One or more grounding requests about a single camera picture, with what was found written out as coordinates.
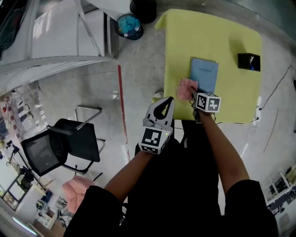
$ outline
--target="yellow tablecloth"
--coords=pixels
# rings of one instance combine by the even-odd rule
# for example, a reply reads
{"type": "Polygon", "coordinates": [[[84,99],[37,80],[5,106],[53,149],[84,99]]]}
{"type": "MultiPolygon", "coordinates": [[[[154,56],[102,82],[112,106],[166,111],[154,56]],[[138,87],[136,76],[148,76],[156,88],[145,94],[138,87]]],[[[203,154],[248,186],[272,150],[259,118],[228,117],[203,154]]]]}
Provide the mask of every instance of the yellow tablecloth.
{"type": "Polygon", "coordinates": [[[161,27],[166,28],[164,96],[175,98],[174,119],[193,120],[191,105],[178,99],[176,86],[180,79],[190,76],[191,57],[197,57],[219,64],[215,94],[222,100],[216,121],[247,123],[253,120],[261,72],[239,69],[237,54],[262,56],[261,36],[220,17],[177,9],[162,15],[155,25],[156,29],[161,27]]]}

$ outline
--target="pink cloth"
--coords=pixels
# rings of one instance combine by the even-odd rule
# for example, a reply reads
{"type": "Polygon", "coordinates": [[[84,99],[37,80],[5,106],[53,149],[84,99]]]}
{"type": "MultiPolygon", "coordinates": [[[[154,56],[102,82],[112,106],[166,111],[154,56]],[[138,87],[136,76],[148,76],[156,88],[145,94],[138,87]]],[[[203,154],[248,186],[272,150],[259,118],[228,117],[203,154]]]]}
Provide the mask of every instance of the pink cloth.
{"type": "Polygon", "coordinates": [[[183,78],[180,81],[180,86],[177,87],[177,95],[181,100],[192,100],[190,87],[193,87],[197,91],[197,81],[183,78]]]}
{"type": "Polygon", "coordinates": [[[84,199],[87,189],[95,183],[84,177],[75,175],[73,179],[63,184],[63,189],[68,202],[68,210],[75,213],[84,199]]]}

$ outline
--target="office chair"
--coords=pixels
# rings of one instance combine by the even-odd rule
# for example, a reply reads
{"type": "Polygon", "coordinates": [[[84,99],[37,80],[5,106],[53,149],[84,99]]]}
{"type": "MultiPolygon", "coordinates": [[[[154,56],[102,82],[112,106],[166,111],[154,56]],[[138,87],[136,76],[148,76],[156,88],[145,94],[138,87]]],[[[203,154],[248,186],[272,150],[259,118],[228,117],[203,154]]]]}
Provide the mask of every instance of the office chair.
{"type": "Polygon", "coordinates": [[[102,112],[100,108],[77,106],[75,108],[76,121],[60,119],[54,126],[47,126],[47,130],[22,141],[22,147],[27,160],[39,176],[63,166],[84,175],[94,162],[100,161],[99,153],[105,146],[105,140],[96,138],[94,125],[88,123],[102,112]],[[85,122],[78,121],[77,108],[97,111],[85,122]],[[98,149],[97,141],[103,145],[98,149]],[[89,160],[89,165],[83,169],[76,169],[66,165],[67,156],[89,160]]]}

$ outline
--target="blue notebook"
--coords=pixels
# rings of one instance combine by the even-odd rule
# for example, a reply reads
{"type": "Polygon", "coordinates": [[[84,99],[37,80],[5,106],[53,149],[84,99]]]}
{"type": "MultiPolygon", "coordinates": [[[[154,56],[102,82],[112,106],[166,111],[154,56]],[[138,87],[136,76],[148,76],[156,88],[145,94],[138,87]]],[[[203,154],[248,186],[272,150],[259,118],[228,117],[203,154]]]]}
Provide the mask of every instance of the blue notebook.
{"type": "Polygon", "coordinates": [[[198,88],[205,92],[215,92],[218,64],[199,58],[191,60],[190,79],[198,81],[198,88]]]}

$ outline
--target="trash can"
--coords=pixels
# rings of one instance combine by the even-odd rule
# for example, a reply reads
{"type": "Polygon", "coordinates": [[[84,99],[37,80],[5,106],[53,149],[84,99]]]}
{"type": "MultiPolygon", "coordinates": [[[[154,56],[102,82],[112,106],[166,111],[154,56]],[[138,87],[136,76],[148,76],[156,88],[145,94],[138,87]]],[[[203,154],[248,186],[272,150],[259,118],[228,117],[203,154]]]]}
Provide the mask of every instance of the trash can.
{"type": "Polygon", "coordinates": [[[144,30],[138,18],[133,14],[126,14],[118,18],[115,32],[124,38],[137,40],[142,37],[144,30]]]}
{"type": "Polygon", "coordinates": [[[155,0],[133,0],[129,6],[130,11],[144,24],[156,19],[155,0]]]}

